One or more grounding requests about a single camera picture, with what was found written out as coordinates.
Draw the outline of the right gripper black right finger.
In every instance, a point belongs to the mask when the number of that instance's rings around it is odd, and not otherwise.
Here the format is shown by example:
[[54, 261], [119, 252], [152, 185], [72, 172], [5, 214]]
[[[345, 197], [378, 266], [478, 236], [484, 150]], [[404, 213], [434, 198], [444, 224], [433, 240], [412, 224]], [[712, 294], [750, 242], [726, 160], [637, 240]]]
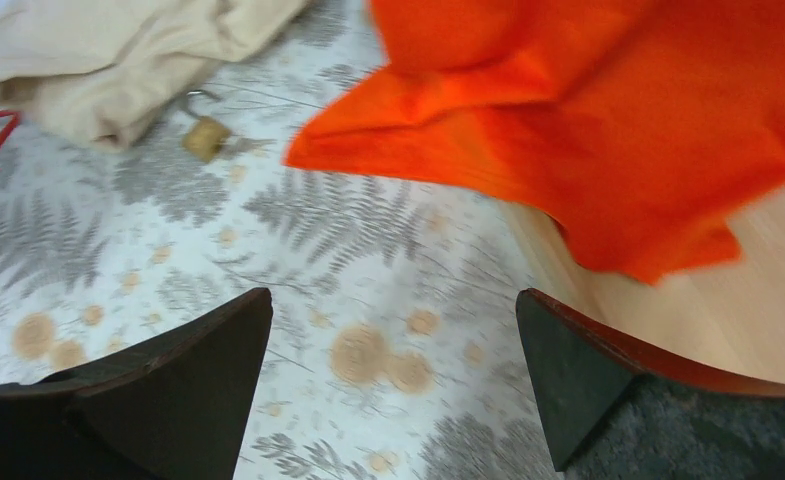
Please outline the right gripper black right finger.
[[554, 468], [571, 479], [785, 479], [785, 384], [710, 367], [537, 289], [516, 319]]

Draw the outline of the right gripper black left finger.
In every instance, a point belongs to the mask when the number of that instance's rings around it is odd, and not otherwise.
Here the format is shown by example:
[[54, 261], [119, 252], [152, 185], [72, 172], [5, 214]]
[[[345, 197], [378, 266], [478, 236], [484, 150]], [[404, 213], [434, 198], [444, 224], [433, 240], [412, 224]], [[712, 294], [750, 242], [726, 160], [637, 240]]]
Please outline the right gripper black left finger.
[[229, 479], [272, 325], [252, 289], [36, 383], [0, 385], [0, 479]]

